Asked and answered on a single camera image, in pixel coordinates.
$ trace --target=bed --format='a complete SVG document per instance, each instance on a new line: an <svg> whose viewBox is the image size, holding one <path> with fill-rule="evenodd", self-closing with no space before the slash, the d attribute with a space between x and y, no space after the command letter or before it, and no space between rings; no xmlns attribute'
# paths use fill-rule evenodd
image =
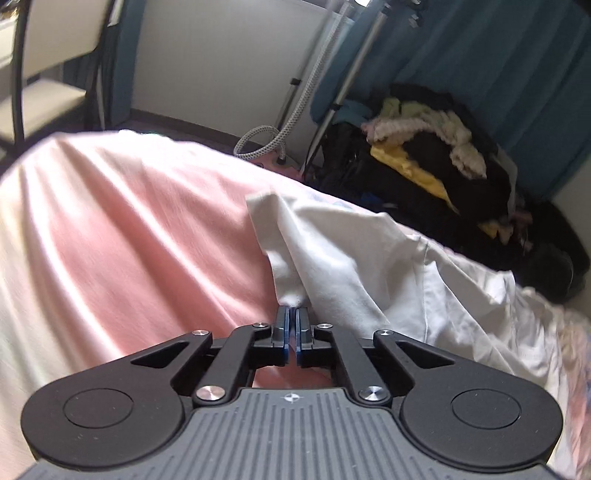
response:
<svg viewBox="0 0 591 480"><path fill-rule="evenodd" d="M498 323L487 325L466 307L462 315L493 346L476 359L536 381L554 396L564 429L550 465L566 478L591 478L591 327L585 317L383 215L199 144L122 131L55 135L0 183L0 480L16 478L33 462L18 419L26 399L44 384L196 328L227 336L240 325L272 322L278 299L302 301L306 285L320 280L301 278L295 287L283 282L294 272L286 274L289 268L280 264L281 251L269 240L273 229L265 232L285 215L310 222L310 211L321 212L324 224L353 215L366 219L364 225L395 228L401 242L412 239L435 251L489 299L509 333L499 334ZM321 226L316 234L339 236ZM305 249L301 254L301 262L311 258ZM293 289L302 286L296 298ZM461 286L440 287L461 306ZM307 296L321 316L334 314L323 311L327 296ZM448 312L458 311L450 305ZM411 322L399 327L413 332ZM442 332L448 327L440 325ZM458 350L449 336L424 339L439 346L446 339L447 349ZM464 356L477 351L459 350ZM260 386L326 382L321 372L296 367L256 376Z"/></svg>

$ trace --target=chair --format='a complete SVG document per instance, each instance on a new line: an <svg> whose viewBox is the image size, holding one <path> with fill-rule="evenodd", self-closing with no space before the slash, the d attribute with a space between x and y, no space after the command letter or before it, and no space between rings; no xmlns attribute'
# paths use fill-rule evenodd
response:
<svg viewBox="0 0 591 480"><path fill-rule="evenodd" d="M11 96L0 102L0 147L15 158L83 112L91 129L98 68L115 0L21 0L12 55ZM86 90L27 79L92 53Z"/></svg>

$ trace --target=pile of clothes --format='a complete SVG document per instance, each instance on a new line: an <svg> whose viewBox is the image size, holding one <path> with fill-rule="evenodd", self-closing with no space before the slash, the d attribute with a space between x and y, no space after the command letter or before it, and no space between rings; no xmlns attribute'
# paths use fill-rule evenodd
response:
<svg viewBox="0 0 591 480"><path fill-rule="evenodd" d="M393 84L359 125L323 142L315 188L396 221L562 303L584 286L589 256L550 202L527 199L517 167L448 93Z"/></svg>

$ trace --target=braided hose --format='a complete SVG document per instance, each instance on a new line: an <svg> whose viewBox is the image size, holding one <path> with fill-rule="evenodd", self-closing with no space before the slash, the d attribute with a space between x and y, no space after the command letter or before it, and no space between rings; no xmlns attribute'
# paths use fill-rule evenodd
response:
<svg viewBox="0 0 591 480"><path fill-rule="evenodd" d="M289 120L285 123L281 131L277 130L271 125L261 125L260 127L253 128L252 130L248 131L234 147L234 155L236 157L243 160L254 160L255 158L262 157L263 155L279 149L279 158L285 160L285 139L288 137L296 123L301 118L301 114L304 112L308 101L312 97L312 93L316 88L316 83L320 79L320 75L324 70L326 60L330 57L333 47L335 46L336 39L339 37L339 33L345 24L347 19L346 14L349 7L350 3L348 1L345 2L341 7L339 11L339 21L334 23L330 29L329 35L326 37L326 41L322 45L322 49L320 50L318 58L316 58L316 62L314 63L314 67L310 72L310 76L306 81L306 85L302 91L300 99L298 100L294 111L291 113ZM246 145L246 142L248 142L255 135L263 132L272 133L273 140L271 140L267 145L255 150L254 152L240 153L240 151L244 148L244 145Z"/></svg>

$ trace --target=pink fabric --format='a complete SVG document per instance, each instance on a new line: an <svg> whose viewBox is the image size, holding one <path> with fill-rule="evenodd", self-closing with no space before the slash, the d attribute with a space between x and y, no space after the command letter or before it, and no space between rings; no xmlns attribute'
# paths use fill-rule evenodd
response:
<svg viewBox="0 0 591 480"><path fill-rule="evenodd" d="M2 342L14 355L0 365L0 479L32 461L17 419L43 384L197 328L222 337L274 321L271 267L245 203L271 189L306 187L199 144L131 132L50 138L5 176ZM326 383L293 365L256 381Z"/></svg>

